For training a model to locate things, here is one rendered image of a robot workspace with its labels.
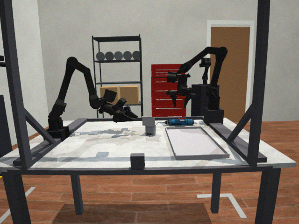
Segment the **blue electric screwdriver barrel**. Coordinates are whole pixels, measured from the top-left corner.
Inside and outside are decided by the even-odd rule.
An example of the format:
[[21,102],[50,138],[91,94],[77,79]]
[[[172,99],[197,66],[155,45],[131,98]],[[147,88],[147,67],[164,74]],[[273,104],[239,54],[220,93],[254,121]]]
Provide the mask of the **blue electric screwdriver barrel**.
[[170,126],[186,126],[186,125],[193,125],[194,120],[193,119],[170,119],[165,122],[159,122],[159,123],[165,123]]

